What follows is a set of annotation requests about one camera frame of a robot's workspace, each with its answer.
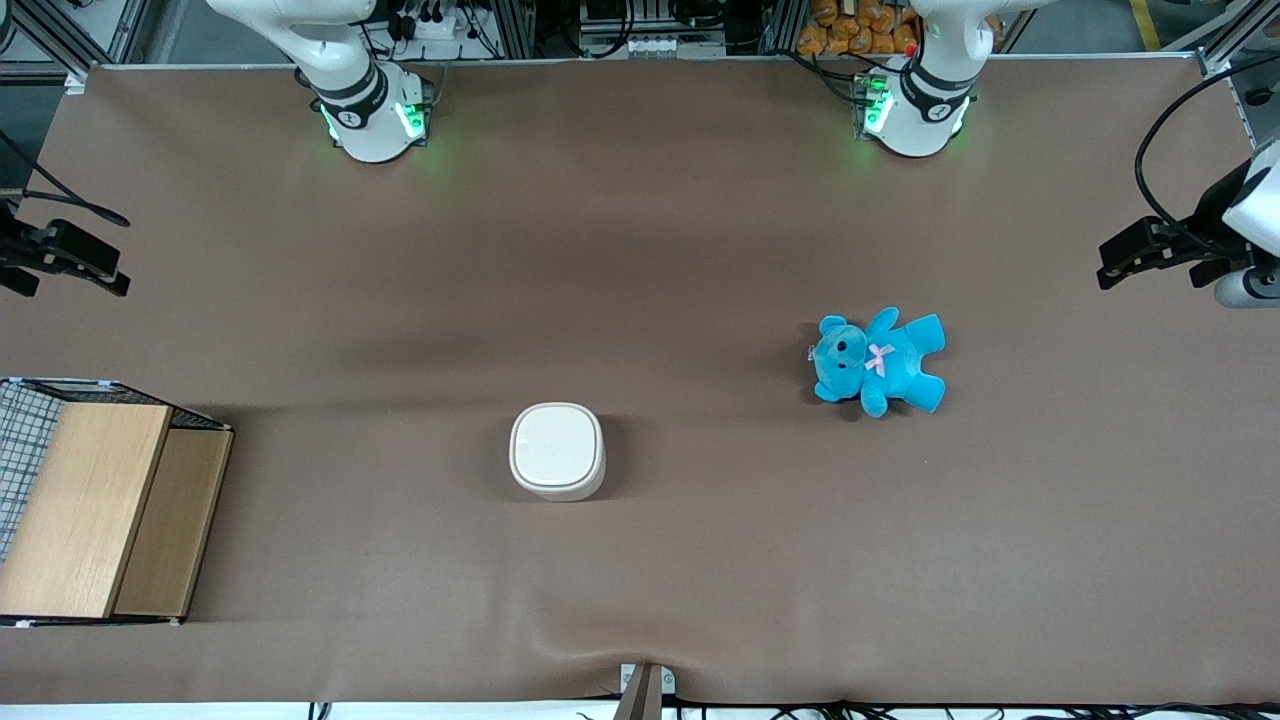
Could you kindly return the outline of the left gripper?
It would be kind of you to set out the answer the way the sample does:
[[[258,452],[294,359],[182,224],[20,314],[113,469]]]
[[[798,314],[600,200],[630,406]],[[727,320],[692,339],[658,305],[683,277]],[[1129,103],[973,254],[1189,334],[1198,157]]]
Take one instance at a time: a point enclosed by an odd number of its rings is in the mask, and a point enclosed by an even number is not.
[[[1190,283],[1219,290],[1277,288],[1276,140],[1260,145],[1249,161],[1206,190],[1196,210],[1181,220],[1208,247],[1179,240],[1170,250],[1171,228],[1156,217],[1143,217],[1100,246],[1100,290],[1161,266],[1190,263]]]

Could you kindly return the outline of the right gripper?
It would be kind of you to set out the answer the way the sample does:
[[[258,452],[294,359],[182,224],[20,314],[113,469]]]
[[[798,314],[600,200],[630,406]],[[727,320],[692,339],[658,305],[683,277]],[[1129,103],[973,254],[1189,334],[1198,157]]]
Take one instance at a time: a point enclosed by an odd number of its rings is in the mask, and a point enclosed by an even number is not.
[[[55,258],[69,263],[63,263],[60,270]],[[67,220],[52,220],[42,229],[3,231],[1,287],[31,299],[38,292],[38,273],[61,272],[125,297],[131,278],[119,269],[119,259],[118,249]]]

